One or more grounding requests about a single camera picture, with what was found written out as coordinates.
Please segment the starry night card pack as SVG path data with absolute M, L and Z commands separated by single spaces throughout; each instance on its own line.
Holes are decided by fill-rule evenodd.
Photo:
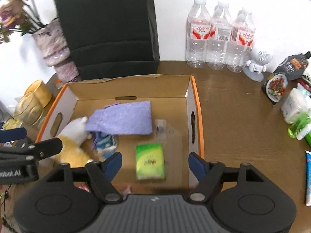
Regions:
M 109 158 L 115 153 L 118 147 L 118 136 L 105 134 L 102 132 L 94 133 L 93 148 L 104 159 Z

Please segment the yellow white plush toy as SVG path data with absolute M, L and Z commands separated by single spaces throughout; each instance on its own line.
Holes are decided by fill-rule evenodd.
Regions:
M 86 116 L 74 119 L 57 135 L 62 142 L 62 150 L 51 157 L 56 163 L 69 163 L 72 168 L 78 168 L 94 161 L 81 148 L 83 142 L 92 138 L 92 134 L 85 129 L 87 121 Z

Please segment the green tissue pack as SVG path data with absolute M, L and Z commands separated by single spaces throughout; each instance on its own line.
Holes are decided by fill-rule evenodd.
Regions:
M 135 159 L 137 180 L 165 179 L 164 152 L 161 143 L 137 145 Z

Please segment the purple drawstring pouch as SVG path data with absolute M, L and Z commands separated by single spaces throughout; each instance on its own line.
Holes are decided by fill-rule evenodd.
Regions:
M 85 129 L 110 135 L 150 135 L 153 132 L 151 102 L 116 103 L 95 110 Z

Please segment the clear glass cup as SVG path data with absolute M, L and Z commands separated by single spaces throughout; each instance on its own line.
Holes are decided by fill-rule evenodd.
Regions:
M 43 106 L 33 91 L 26 93 L 16 105 L 13 113 L 15 119 L 28 125 L 34 125 L 43 115 Z

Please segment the yellow ceramic mug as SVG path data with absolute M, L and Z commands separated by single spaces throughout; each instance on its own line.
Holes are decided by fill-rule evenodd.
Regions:
M 39 100 L 41 105 L 45 108 L 50 100 L 52 99 L 52 94 L 48 90 L 47 86 L 42 80 L 37 80 L 33 82 L 25 91 L 24 95 L 27 93 L 34 93 L 36 98 Z

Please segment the red cardboard box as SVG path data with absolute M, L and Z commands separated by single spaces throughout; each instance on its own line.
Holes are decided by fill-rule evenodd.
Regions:
M 61 138 L 60 163 L 81 167 L 122 154 L 113 180 L 141 192 L 197 185 L 188 156 L 204 156 L 196 80 L 191 75 L 145 75 L 66 84 L 54 100 L 37 141 Z

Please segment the white blue tube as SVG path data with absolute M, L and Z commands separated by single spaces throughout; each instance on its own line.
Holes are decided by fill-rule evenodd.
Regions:
M 306 196 L 305 205 L 307 207 L 311 206 L 311 153 L 310 151 L 305 151 L 306 155 Z

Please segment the green sanitizer bottle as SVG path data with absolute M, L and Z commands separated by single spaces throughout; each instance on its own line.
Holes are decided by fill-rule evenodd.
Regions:
M 288 128 L 291 138 L 302 140 L 310 132 L 310 113 L 302 113 Z

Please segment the purple textured vase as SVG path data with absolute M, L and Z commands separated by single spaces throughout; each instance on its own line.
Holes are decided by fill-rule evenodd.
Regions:
M 55 69 L 60 81 L 70 82 L 79 76 L 77 66 L 71 59 L 71 52 L 61 28 L 59 18 L 32 34 L 36 47 L 45 65 Z

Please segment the white wipes container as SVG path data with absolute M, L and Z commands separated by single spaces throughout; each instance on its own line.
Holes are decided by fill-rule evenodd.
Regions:
M 309 110 L 310 92 L 301 87 L 293 88 L 281 107 L 281 112 L 287 124 L 292 124 L 302 113 Z

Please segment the water bottle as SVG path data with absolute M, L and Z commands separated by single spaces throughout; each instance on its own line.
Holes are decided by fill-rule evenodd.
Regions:
M 207 42 L 211 33 L 211 17 L 205 0 L 194 0 L 187 17 L 186 61 L 192 68 L 206 62 Z
M 227 68 L 234 73 L 241 73 L 246 56 L 253 45 L 255 25 L 250 10 L 239 11 L 233 25 L 226 55 Z
M 211 18 L 210 40 L 207 45 L 206 62 L 214 70 L 225 67 L 227 47 L 232 32 L 229 7 L 218 3 Z

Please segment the black paper bag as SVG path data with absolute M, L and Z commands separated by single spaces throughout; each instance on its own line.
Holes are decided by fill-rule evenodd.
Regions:
M 155 74 L 160 60 L 154 0 L 54 0 L 83 80 Z

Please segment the middle water bottle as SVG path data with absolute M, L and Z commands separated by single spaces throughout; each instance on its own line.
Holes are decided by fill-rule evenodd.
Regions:
M 218 3 L 211 18 L 210 40 L 207 45 L 206 62 L 214 70 L 225 67 L 227 47 L 232 32 L 229 7 Z

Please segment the left water bottle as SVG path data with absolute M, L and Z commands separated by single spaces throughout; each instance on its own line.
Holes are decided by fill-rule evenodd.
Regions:
M 211 33 L 211 17 L 205 0 L 194 0 L 187 17 L 186 61 L 192 68 L 206 62 L 207 42 Z

